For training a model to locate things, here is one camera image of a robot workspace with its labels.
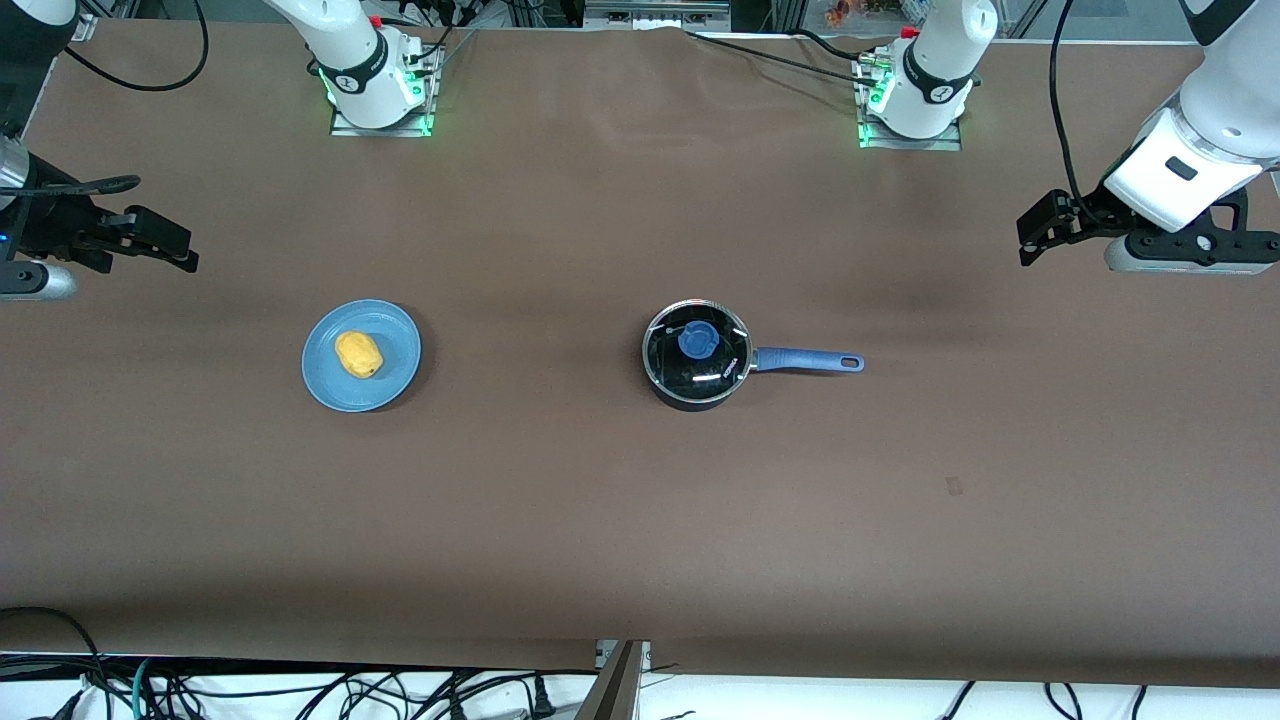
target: yellow food item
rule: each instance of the yellow food item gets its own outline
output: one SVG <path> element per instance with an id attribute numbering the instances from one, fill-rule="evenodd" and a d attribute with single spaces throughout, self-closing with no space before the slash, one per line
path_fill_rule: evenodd
<path id="1" fill-rule="evenodd" d="M 347 331 L 333 343 L 343 369 L 365 379 L 372 377 L 383 366 L 383 354 L 374 338 L 360 331 Z"/>

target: metal mounting plate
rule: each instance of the metal mounting plate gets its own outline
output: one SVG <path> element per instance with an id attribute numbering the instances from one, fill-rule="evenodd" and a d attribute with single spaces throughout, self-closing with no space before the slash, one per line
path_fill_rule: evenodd
<path id="1" fill-rule="evenodd" d="M 420 64 L 408 68 L 410 70 L 426 72 L 421 81 L 419 81 L 422 83 L 422 95 L 426 100 L 410 110 L 398 123 L 378 129 L 362 128 L 353 126 L 334 108 L 333 118 L 329 122 L 329 135 L 334 137 L 431 137 L 431 133 L 435 131 L 435 104 L 440 97 L 443 58 L 444 46 L 442 45 L 429 56 L 424 58 Z M 332 97 L 329 99 L 329 104 L 333 104 Z"/>
<path id="2" fill-rule="evenodd" d="M 887 47 L 877 47 L 870 53 L 864 53 L 861 59 L 850 63 L 854 77 L 869 77 L 877 82 L 892 82 L 888 74 L 891 65 L 887 53 L 881 53 Z M 890 150 L 943 150 L 955 152 L 960 150 L 960 123 L 951 120 L 942 135 L 928 140 L 915 140 L 904 137 L 888 129 L 879 115 L 869 110 L 872 96 L 881 90 L 878 87 L 854 86 L 854 100 L 858 102 L 858 146 L 859 147 L 886 147 Z"/>

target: metal frame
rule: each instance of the metal frame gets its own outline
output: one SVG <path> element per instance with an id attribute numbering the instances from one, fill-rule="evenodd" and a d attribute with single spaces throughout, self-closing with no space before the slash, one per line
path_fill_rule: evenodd
<path id="1" fill-rule="evenodd" d="M 773 15 L 773 27 L 776 28 L 792 28 L 804 27 L 805 14 L 809 12 L 810 0 L 772 0 L 769 8 Z M 1032 24 L 1039 19 L 1041 13 L 1048 5 L 1048 0 L 1030 0 L 1030 5 L 1018 15 L 1018 19 L 1010 19 L 1016 13 L 1014 6 L 1018 0 L 995 0 L 997 9 L 1000 10 L 1001 23 L 1000 35 L 1001 37 L 1027 37 L 1030 31 Z"/>
<path id="2" fill-rule="evenodd" d="M 586 0 L 582 27 L 645 29 L 673 26 L 689 31 L 731 32 L 728 0 Z"/>
<path id="3" fill-rule="evenodd" d="M 543 17 L 547 0 L 512 0 L 507 3 L 512 27 L 548 27 Z"/>
<path id="4" fill-rule="evenodd" d="M 329 91 L 326 85 L 325 90 L 330 92 L 329 104 L 334 106 L 333 117 L 329 120 L 329 135 L 334 137 L 431 137 L 431 133 L 435 132 L 435 104 L 440 97 L 440 77 L 445 59 L 444 51 L 445 46 L 438 45 L 429 55 L 420 60 L 421 65 L 410 68 L 426 73 L 421 79 L 422 94 L 426 96 L 426 100 L 410 110 L 399 122 L 385 128 L 369 129 L 353 126 L 338 111 L 332 91 Z"/>
<path id="5" fill-rule="evenodd" d="M 614 646 L 573 720 L 635 719 L 640 674 L 646 660 L 644 646 L 644 641 L 620 641 Z"/>

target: black cable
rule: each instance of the black cable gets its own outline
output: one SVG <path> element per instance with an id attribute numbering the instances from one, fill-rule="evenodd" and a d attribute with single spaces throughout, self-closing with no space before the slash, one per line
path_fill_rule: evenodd
<path id="1" fill-rule="evenodd" d="M 54 197 L 58 195 L 114 195 L 138 187 L 138 176 L 114 176 L 73 184 L 46 184 L 44 187 L 0 187 L 0 195 L 6 197 Z"/>
<path id="2" fill-rule="evenodd" d="M 529 703 L 529 720 L 534 717 L 534 693 L 529 689 L 529 683 L 521 680 L 520 687 L 525 688 L 525 701 Z"/>
<path id="3" fill-rule="evenodd" d="M 79 705 L 79 698 L 84 696 L 84 691 L 76 691 L 76 694 L 69 697 L 58 712 L 54 712 L 51 720 L 72 720 L 76 716 L 76 706 Z"/>
<path id="4" fill-rule="evenodd" d="M 218 693 L 218 692 L 202 691 L 202 689 L 198 689 L 198 688 L 187 687 L 186 688 L 186 693 L 191 694 L 191 696 L 198 696 L 198 697 L 248 698 L 248 697 L 271 697 L 271 696 L 280 696 L 280 694 L 310 693 L 310 692 L 323 691 L 324 688 L 325 688 L 325 685 L 310 685 L 310 687 L 306 687 L 306 688 L 282 688 L 282 689 L 278 689 L 278 691 L 256 691 L 256 692 L 244 692 L 244 693 Z"/>
<path id="5" fill-rule="evenodd" d="M 872 78 L 854 77 L 850 74 L 828 70 L 826 68 L 818 68 L 814 65 L 808 65 L 805 63 L 797 63 L 787 58 L 780 58 L 778 55 L 771 55 L 768 53 L 762 53 L 751 47 L 742 47 L 741 45 L 733 45 L 732 42 L 724 42 L 723 40 L 718 40 L 716 37 L 708 37 L 705 35 L 698 35 L 696 32 L 690 32 L 687 29 L 685 31 L 685 35 L 695 40 L 701 40 L 703 42 L 710 42 L 712 45 L 719 45 L 721 47 L 728 47 L 730 50 L 737 50 L 739 53 L 746 53 L 748 55 L 755 55 L 756 58 L 764 58 L 765 60 L 773 60 L 774 63 L 782 63 L 783 65 L 791 65 L 792 68 L 800 68 L 801 70 L 809 70 L 810 73 L 818 73 L 820 76 L 833 77 L 837 79 L 851 82 L 854 85 L 865 85 L 865 86 L 876 85 L 876 81 L 873 81 Z"/>
<path id="6" fill-rule="evenodd" d="M 383 685 L 385 685 L 387 683 L 389 683 L 393 678 L 396 678 L 396 675 L 398 675 L 398 673 L 388 673 L 385 678 L 383 678 L 381 680 L 378 680 L 374 684 L 369 684 L 369 683 L 365 683 L 365 682 L 358 680 L 358 679 L 353 679 L 355 683 L 352 683 L 351 680 L 348 680 L 347 682 L 347 700 L 344 700 L 342 702 L 342 708 L 338 711 L 338 720 L 348 720 L 351 717 L 351 712 L 364 700 L 371 700 L 374 702 L 380 702 L 380 703 L 384 703 L 384 705 L 389 706 L 392 710 L 396 711 L 396 719 L 397 720 L 402 720 L 402 716 L 399 714 L 399 708 L 398 707 L 396 707 L 394 705 L 390 705 L 389 702 L 387 702 L 387 701 L 384 701 L 381 698 L 372 697 L 374 692 L 376 692 L 379 688 L 381 688 Z M 360 688 L 358 693 L 353 694 L 351 692 L 351 685 L 352 684 L 355 684 L 356 687 Z"/>
<path id="7" fill-rule="evenodd" d="M 417 63 L 419 60 L 422 60 L 424 58 L 429 58 L 431 55 L 431 53 L 435 53 L 436 50 L 439 50 L 440 46 L 444 45 L 444 41 L 448 40 L 451 32 L 453 32 L 453 26 L 444 26 L 444 32 L 440 33 L 440 38 L 435 41 L 435 45 L 433 45 L 433 46 L 428 47 L 426 50 L 424 50 L 421 55 L 413 55 L 413 56 L 411 56 L 408 59 L 410 64 Z"/>
<path id="8" fill-rule="evenodd" d="M 1080 698 L 1075 697 L 1075 688 L 1071 687 L 1071 683 L 1062 683 L 1062 687 L 1066 688 L 1066 694 L 1071 697 L 1071 706 L 1075 707 L 1075 715 L 1071 715 L 1065 707 L 1057 703 L 1057 700 L 1053 697 L 1052 683 L 1044 683 L 1044 697 L 1048 698 L 1048 703 L 1066 720 L 1084 720 L 1084 711 L 1080 710 Z"/>
<path id="9" fill-rule="evenodd" d="M 408 706 L 408 688 L 404 687 L 404 682 L 399 679 L 399 673 L 392 675 L 396 684 L 401 689 L 401 700 L 404 702 L 404 717 L 408 719 L 410 706 Z"/>
<path id="10" fill-rule="evenodd" d="M 355 673 L 347 673 L 339 676 L 337 680 L 320 688 L 320 692 L 317 692 L 315 697 L 308 700 L 307 703 L 302 706 L 302 710 L 298 711 L 298 714 L 294 716 L 294 720 L 308 720 L 311 717 L 311 714 L 316 711 L 316 707 L 320 706 L 320 703 L 324 701 L 325 697 L 329 696 L 329 693 L 332 693 L 338 685 L 346 684 L 347 680 L 349 680 L 353 676 Z"/>
<path id="11" fill-rule="evenodd" d="M 169 717 L 177 717 L 178 716 L 178 712 L 173 707 L 173 696 L 175 696 L 175 694 L 179 694 L 179 693 L 172 692 L 170 688 L 169 688 L 169 685 L 165 685 L 164 703 L 165 703 L 165 710 L 169 711 Z"/>
<path id="12" fill-rule="evenodd" d="M 1062 168 L 1066 170 L 1066 183 L 1071 188 L 1071 199 L 1075 200 L 1080 211 L 1097 225 L 1110 227 L 1093 214 L 1093 210 L 1084 204 L 1080 195 L 1080 186 L 1075 179 L 1075 164 L 1071 163 L 1071 145 L 1066 140 L 1066 127 L 1062 124 L 1062 109 L 1057 102 L 1057 49 L 1062 42 L 1062 28 L 1066 27 L 1066 17 L 1071 12 L 1075 0 L 1062 3 L 1062 14 L 1057 18 L 1057 28 L 1053 29 L 1053 42 L 1048 47 L 1048 106 L 1053 111 L 1053 129 L 1057 131 L 1057 143 L 1062 149 Z"/>
<path id="13" fill-rule="evenodd" d="M 204 717 L 205 703 L 200 702 L 200 697 L 197 697 L 191 692 L 191 688 L 187 687 L 187 682 L 183 680 L 182 676 L 179 675 L 165 676 L 165 692 L 168 698 L 170 700 L 173 697 L 178 698 L 178 702 L 182 705 L 183 711 L 186 711 L 187 717 L 189 719 Z"/>
<path id="14" fill-rule="evenodd" d="M 818 33 L 815 33 L 813 31 L 805 29 L 803 27 L 797 27 L 795 29 L 788 29 L 787 35 L 796 35 L 796 36 L 801 36 L 801 37 L 808 37 L 809 40 L 817 42 L 818 47 L 822 47 L 823 50 L 826 50 L 827 53 L 831 53 L 832 55 L 835 55 L 837 58 L 841 58 L 844 60 L 852 60 L 855 63 L 858 61 L 858 53 L 845 53 L 844 50 L 836 47 L 835 45 L 827 42 L 826 40 L 823 40 L 820 35 L 818 35 Z"/>
<path id="15" fill-rule="evenodd" d="M 454 670 L 447 680 L 440 683 L 439 687 L 436 687 L 435 691 L 433 691 L 431 694 L 422 701 L 422 705 L 417 708 L 417 712 L 410 717 L 410 720 L 419 720 L 426 715 L 435 703 L 440 702 L 440 700 L 449 693 L 451 688 L 456 688 L 458 683 L 465 683 L 479 674 L 479 670 Z"/>
<path id="16" fill-rule="evenodd" d="M 545 0 L 539 0 L 536 5 L 532 3 L 517 3 L 516 0 L 502 0 L 502 3 L 517 10 L 540 10 L 547 6 Z"/>
<path id="17" fill-rule="evenodd" d="M 1133 698 L 1133 710 L 1129 711 L 1129 720 L 1138 720 L 1138 711 L 1142 708 L 1142 701 L 1147 700 L 1147 685 L 1138 687 L 1138 696 Z"/>
<path id="18" fill-rule="evenodd" d="M 129 82 L 127 79 L 120 79 L 111 73 L 104 70 L 102 68 L 95 65 L 86 60 L 79 53 L 67 49 L 67 54 L 72 56 L 73 60 L 84 65 L 95 74 L 104 79 L 109 79 L 120 87 L 127 87 L 129 90 L 137 90 L 140 92 L 168 92 L 170 90 L 178 90 L 179 87 L 186 87 L 191 85 L 191 81 L 196 79 L 200 73 L 205 69 L 205 63 L 209 61 L 209 23 L 205 22 L 205 10 L 200 6 L 200 0 L 191 0 L 192 5 L 196 6 L 196 19 L 200 20 L 200 63 L 196 63 L 196 69 L 191 70 L 187 77 L 179 79 L 178 82 L 170 82 L 168 85 L 138 85 L 136 82 Z"/>
<path id="19" fill-rule="evenodd" d="M 547 694 L 547 680 L 541 675 L 534 675 L 534 702 L 529 706 L 529 720 L 547 720 L 556 715 L 556 706 Z"/>
<path id="20" fill-rule="evenodd" d="M 977 684 L 978 680 L 969 680 L 968 683 L 965 683 L 964 687 L 960 688 L 960 692 L 956 694 L 956 698 L 951 701 L 951 710 L 947 710 L 947 714 L 943 715 L 940 720 L 955 720 L 956 712 L 960 712 L 960 706 L 964 705 L 964 698 L 969 697 L 969 691 L 972 691 L 973 687 Z"/>
<path id="21" fill-rule="evenodd" d="M 4 607 L 4 609 L 0 609 L 0 619 L 4 619 L 6 615 L 9 615 L 9 616 L 17 616 L 17 615 L 44 615 L 46 618 L 56 618 L 58 620 L 61 620 L 63 623 L 67 623 L 68 625 L 70 625 L 72 629 L 76 630 L 76 634 L 78 634 L 81 637 L 81 641 L 84 642 L 84 647 L 88 648 L 90 657 L 93 661 L 93 667 L 95 667 L 95 670 L 97 670 L 97 676 L 102 679 L 102 683 L 108 683 L 106 669 L 102 667 L 102 657 L 101 657 L 101 653 L 97 651 L 97 644 L 93 643 L 92 635 L 88 634 L 88 630 L 86 630 L 84 625 L 81 625 L 78 620 L 76 620 L 74 618 L 72 618 L 67 612 L 63 612 L 61 610 L 55 610 L 52 607 L 41 607 L 38 605 L 20 605 L 20 606 L 15 606 L 15 607 Z M 111 720 L 111 717 L 113 717 L 111 707 L 114 705 L 115 703 L 111 702 L 110 698 L 108 698 L 108 701 L 106 701 L 106 720 Z"/>
<path id="22" fill-rule="evenodd" d="M 529 692 L 529 685 L 525 684 L 525 680 L 532 678 L 536 674 L 538 673 L 525 673 L 522 675 L 504 675 L 502 678 L 490 678 L 489 680 L 471 685 L 470 688 L 461 688 L 461 692 L 456 689 L 456 692 L 449 693 L 449 705 L 444 710 L 438 712 L 434 717 L 431 717 L 431 720 L 443 720 L 444 716 L 449 715 L 454 707 L 461 707 L 463 702 L 471 700 L 472 697 L 492 691 L 494 688 L 498 688 L 500 685 L 506 685 L 507 683 L 520 683 L 521 687 L 525 688 L 525 692 Z M 530 705 L 532 705 L 532 697 L 529 698 L 529 702 Z"/>

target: plate rim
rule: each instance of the plate rim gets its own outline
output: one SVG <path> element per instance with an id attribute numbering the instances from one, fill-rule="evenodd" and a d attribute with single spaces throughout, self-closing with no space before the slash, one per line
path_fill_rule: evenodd
<path id="1" fill-rule="evenodd" d="M 404 384 L 401 388 L 398 388 L 394 393 L 390 393 L 385 400 L 380 402 L 365 407 L 337 406 L 325 400 L 324 397 L 320 397 L 320 395 L 312 387 L 311 384 L 312 377 L 311 374 L 307 373 L 307 348 L 311 347 L 312 341 L 315 341 L 316 338 L 317 331 L 320 331 L 320 328 L 325 324 L 326 320 L 329 320 L 329 318 L 342 313 L 343 310 L 346 310 L 352 305 L 366 305 L 366 304 L 374 305 L 375 307 L 379 309 L 383 307 L 389 309 L 388 313 L 389 315 L 396 316 L 397 319 L 408 325 L 410 331 L 413 333 L 413 338 L 417 341 L 413 351 L 413 361 L 412 361 L 413 370 L 408 374 L 408 377 L 404 380 Z M 417 370 L 421 366 L 421 363 L 422 363 L 422 333 L 417 329 L 417 323 L 413 322 L 413 316 L 410 315 L 403 307 L 389 300 L 383 300 L 380 297 L 362 297 L 358 300 L 349 300 L 347 302 L 343 302 L 342 305 L 325 313 L 325 315 L 316 322 L 316 324 L 311 328 L 311 332 L 307 333 L 306 341 L 303 341 L 302 343 L 302 354 L 298 364 L 302 372 L 302 384 L 306 386 L 307 392 L 311 393 L 311 397 L 315 398 L 316 402 L 337 413 L 369 413 L 370 410 L 378 410 L 379 407 L 388 405 L 389 402 L 399 397 L 406 389 L 408 389 L 408 386 L 413 384 L 413 378 L 417 377 Z"/>

